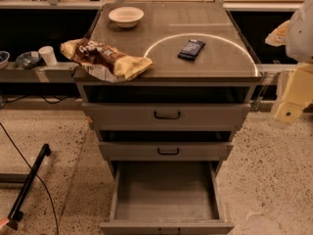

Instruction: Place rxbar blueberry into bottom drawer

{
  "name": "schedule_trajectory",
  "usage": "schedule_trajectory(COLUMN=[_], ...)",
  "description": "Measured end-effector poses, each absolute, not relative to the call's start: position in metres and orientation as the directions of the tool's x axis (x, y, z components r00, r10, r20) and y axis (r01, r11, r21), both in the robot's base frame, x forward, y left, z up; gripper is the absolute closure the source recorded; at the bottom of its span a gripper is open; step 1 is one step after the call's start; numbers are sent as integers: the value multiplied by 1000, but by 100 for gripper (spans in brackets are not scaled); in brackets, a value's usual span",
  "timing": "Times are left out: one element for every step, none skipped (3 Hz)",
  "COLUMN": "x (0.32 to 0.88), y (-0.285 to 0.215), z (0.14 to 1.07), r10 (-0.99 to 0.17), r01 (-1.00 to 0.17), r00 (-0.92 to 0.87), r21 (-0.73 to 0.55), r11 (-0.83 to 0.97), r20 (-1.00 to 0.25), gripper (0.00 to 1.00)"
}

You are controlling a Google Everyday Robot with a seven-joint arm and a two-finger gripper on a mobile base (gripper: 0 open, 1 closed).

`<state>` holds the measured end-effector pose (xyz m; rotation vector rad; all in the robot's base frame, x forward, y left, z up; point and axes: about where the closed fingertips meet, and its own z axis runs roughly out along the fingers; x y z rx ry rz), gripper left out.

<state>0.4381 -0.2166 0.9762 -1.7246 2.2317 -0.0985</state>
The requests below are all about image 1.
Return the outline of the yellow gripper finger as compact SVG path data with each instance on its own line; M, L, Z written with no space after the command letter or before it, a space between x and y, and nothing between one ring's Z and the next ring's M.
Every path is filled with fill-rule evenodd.
M289 73L284 93L279 100L273 119L291 125L313 102L313 65L298 64Z
M285 45L289 25L289 21L281 23L265 38L265 43L274 47Z

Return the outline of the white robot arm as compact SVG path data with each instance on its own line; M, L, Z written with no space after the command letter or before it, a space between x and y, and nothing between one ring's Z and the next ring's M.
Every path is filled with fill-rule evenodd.
M288 21L265 38L265 43L284 45L287 56L298 61L272 110L275 122L290 125L313 101L313 0L305 0Z

